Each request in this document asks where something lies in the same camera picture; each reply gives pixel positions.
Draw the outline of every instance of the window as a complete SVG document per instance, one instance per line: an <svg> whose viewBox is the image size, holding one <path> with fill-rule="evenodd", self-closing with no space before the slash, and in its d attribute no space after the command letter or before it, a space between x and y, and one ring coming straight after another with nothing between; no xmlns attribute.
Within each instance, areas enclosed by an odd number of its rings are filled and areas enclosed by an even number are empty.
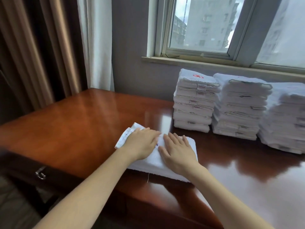
<svg viewBox="0 0 305 229"><path fill-rule="evenodd" d="M206 43L205 40L200 40L200 41L199 41L199 45L200 45L200 46L204 46L205 43Z"/></svg>
<svg viewBox="0 0 305 229"><path fill-rule="evenodd" d="M160 1L156 56L305 73L305 0Z"/></svg>

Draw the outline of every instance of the glossy tabletop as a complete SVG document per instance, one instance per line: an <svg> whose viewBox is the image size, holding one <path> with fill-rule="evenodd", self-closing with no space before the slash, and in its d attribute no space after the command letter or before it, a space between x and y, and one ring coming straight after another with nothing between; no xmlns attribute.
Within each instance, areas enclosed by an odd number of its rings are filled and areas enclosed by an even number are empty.
<svg viewBox="0 0 305 229"><path fill-rule="evenodd" d="M249 141L173 127L173 102L89 89L0 127L0 146L88 177L134 122L196 141L199 162L276 229L305 228L305 158ZM221 228L193 185L127 170L116 190L160 211Z"/></svg>

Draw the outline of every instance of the desk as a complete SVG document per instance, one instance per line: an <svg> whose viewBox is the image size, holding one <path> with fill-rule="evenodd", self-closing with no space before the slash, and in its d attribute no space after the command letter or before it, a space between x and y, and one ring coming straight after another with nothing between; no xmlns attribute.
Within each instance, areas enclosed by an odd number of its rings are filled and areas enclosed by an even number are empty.
<svg viewBox="0 0 305 229"><path fill-rule="evenodd" d="M276 229L304 228L305 159L258 141L173 127L173 102L98 89L0 127L0 160L10 176L68 193L114 151L134 122L196 141L198 160L227 189ZM46 180L35 171L46 165ZM127 170L109 202L126 220L152 228L222 228L191 184Z"/></svg>

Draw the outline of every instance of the person's left hand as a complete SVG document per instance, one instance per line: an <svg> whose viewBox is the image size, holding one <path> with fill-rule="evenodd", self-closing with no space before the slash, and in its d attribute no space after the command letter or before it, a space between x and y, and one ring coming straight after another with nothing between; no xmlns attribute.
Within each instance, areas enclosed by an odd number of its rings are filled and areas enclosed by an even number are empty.
<svg viewBox="0 0 305 229"><path fill-rule="evenodd" d="M125 144L121 147L124 152L129 154L132 161L147 158L155 148L158 142L159 131L145 128L137 128L126 139Z"/></svg>

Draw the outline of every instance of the curtain fold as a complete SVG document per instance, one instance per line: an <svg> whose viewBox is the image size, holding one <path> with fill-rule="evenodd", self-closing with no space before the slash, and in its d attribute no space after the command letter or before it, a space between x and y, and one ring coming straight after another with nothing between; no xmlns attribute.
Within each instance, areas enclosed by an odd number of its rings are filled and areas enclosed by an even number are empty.
<svg viewBox="0 0 305 229"><path fill-rule="evenodd" d="M77 0L88 87L114 91L111 0Z"/></svg>
<svg viewBox="0 0 305 229"><path fill-rule="evenodd" d="M0 0L0 34L0 49L9 54L0 56L3 75L25 114L87 88L82 53L74 52L81 32L71 39L63 0Z"/></svg>

